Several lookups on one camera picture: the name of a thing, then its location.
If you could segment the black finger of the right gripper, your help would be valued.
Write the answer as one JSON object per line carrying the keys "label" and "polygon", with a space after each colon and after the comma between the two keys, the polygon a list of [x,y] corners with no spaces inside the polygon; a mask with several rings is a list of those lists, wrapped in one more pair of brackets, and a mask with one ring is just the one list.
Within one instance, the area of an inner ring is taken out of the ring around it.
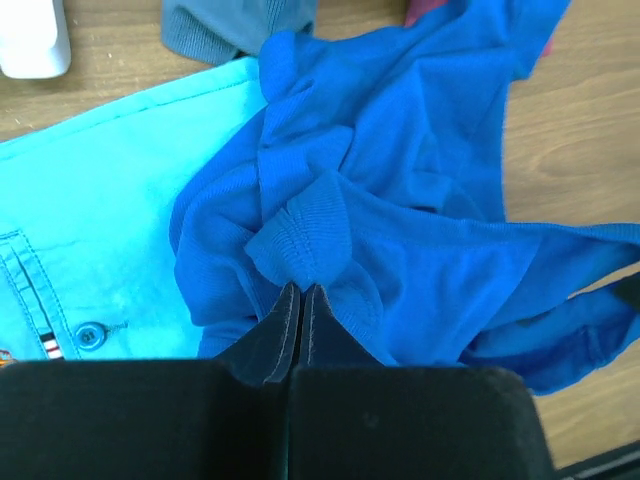
{"label": "black finger of the right gripper", "polygon": [[640,312],[640,273],[625,277],[616,283],[615,295],[624,303]]}

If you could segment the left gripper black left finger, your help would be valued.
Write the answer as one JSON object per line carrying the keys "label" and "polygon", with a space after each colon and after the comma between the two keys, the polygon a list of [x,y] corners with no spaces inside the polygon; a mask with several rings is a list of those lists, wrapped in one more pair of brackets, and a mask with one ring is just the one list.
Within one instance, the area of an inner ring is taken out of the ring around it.
{"label": "left gripper black left finger", "polygon": [[300,294],[209,360],[20,362],[1,371],[5,479],[280,479]]}

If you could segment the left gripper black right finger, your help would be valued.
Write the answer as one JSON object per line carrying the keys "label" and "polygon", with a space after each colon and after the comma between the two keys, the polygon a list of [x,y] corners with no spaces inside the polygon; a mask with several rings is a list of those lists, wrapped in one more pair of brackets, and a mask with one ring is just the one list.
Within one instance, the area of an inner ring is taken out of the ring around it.
{"label": "left gripper black right finger", "polygon": [[305,298],[289,397],[293,479],[551,479],[537,410],[501,368],[386,367]]}

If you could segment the blue tank top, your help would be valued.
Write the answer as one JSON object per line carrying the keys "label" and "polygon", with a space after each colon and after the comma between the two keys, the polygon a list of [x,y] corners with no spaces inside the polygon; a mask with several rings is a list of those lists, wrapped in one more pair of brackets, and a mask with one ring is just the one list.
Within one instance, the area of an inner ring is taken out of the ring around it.
{"label": "blue tank top", "polygon": [[199,353],[245,335],[281,288],[323,286],[389,366],[495,365],[539,394],[639,337],[602,277],[636,263],[635,224],[507,221],[510,84],[564,1],[450,1],[410,28],[341,41],[284,31],[258,57],[265,107],[178,195],[175,278]]}

